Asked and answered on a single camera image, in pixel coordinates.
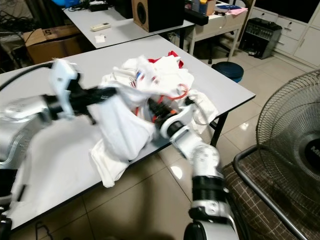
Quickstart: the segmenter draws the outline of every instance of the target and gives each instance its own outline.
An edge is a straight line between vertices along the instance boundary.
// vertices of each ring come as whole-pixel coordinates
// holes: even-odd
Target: red fabric
[[[178,54],[176,54],[174,51],[170,51],[167,56],[179,57]],[[154,64],[154,63],[155,63],[156,61],[158,61],[159,59],[160,59],[160,58],[158,58],[158,59],[149,58],[148,61],[149,61],[150,63]],[[179,68],[182,69],[182,67],[183,67],[183,65],[184,65],[184,62],[180,60],[179,63],[178,63],[178,65],[179,65]]]

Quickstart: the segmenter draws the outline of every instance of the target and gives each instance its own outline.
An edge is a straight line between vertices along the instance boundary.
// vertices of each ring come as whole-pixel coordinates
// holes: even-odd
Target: white table
[[[228,5],[227,3],[219,3],[216,6]],[[244,11],[239,15],[231,15],[227,13],[225,16],[212,14],[209,16],[208,24],[204,26],[196,25],[189,38],[191,43],[189,46],[189,53],[192,55],[194,52],[195,42],[208,39],[217,35],[229,33],[235,31],[232,47],[228,55],[228,61],[234,54],[234,50],[237,45],[237,41],[241,32],[241,28],[245,23],[245,19],[248,11]]]
[[[232,109],[255,97],[254,93],[158,35],[65,59],[78,64],[78,69],[83,72],[81,84],[84,88],[89,88],[99,84],[102,76],[109,74],[113,66],[120,66],[129,58],[145,55],[156,59],[166,56],[171,50],[181,57],[184,67],[193,74],[195,80],[192,87],[208,96],[219,110],[220,116],[226,116]],[[0,83],[20,71],[21,69],[18,69],[1,74]],[[0,104],[18,98],[53,94],[48,82],[49,73],[49,69],[39,69],[14,81],[1,91]],[[99,121],[95,106],[91,106],[90,110]],[[101,137],[99,127],[90,125],[85,116],[77,117],[73,121],[55,121],[52,126],[34,137],[30,145],[32,161],[30,186],[25,193],[24,202],[19,203],[9,215],[13,220],[13,228],[101,181],[98,171],[89,158],[89,149]],[[135,161],[159,151],[167,144],[168,141],[164,139],[151,142],[140,152]]]
[[[180,29],[183,32],[180,35],[184,35],[184,30],[186,27],[195,25],[190,21],[184,20],[183,25],[181,26],[175,26],[154,32],[147,32],[142,27],[135,24],[133,18],[124,18],[113,7],[109,8],[108,10],[95,12],[91,12],[88,9],[81,11],[68,11],[68,9],[66,9],[64,10],[64,13],[96,49],[126,43],[177,29]],[[96,32],[91,31],[91,26],[103,23],[111,24],[111,28]],[[105,42],[96,43],[95,36],[100,34],[106,36]]]

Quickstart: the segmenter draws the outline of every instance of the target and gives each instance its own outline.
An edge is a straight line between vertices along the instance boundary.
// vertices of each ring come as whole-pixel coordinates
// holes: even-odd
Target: cardboard box
[[[36,29],[23,34],[26,49],[35,64],[64,58],[93,49],[75,25]]]

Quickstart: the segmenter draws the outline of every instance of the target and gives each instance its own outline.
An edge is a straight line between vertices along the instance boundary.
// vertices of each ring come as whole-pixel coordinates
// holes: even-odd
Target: metal frame
[[[248,149],[238,153],[233,160],[233,168],[240,178],[264,201],[264,203],[278,216],[283,224],[295,235],[299,240],[308,240],[305,235],[287,218],[278,205],[267,196],[267,194],[257,186],[240,167],[240,161],[258,150],[257,145],[253,145]]]
[[[211,142],[210,142],[211,146],[214,146],[214,147],[217,146],[217,142],[218,142],[218,139],[220,137],[222,128],[225,125],[228,113],[229,112],[226,112],[226,113],[220,115],[219,118],[218,118],[218,122],[217,123],[215,123],[214,121],[212,121],[210,123],[210,127],[212,127],[214,129],[213,137],[212,137]]]

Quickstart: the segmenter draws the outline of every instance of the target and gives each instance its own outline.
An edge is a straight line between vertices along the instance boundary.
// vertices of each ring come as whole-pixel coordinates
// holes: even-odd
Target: black box
[[[266,21],[260,18],[249,19],[239,49],[258,58],[265,59],[269,57],[275,48],[282,27],[272,21]]]
[[[114,9],[126,19],[132,19],[132,2],[131,0],[115,0]]]
[[[89,3],[89,10],[91,12],[97,12],[97,11],[103,11],[103,10],[108,10],[108,3],[104,2],[102,4],[92,4]]]

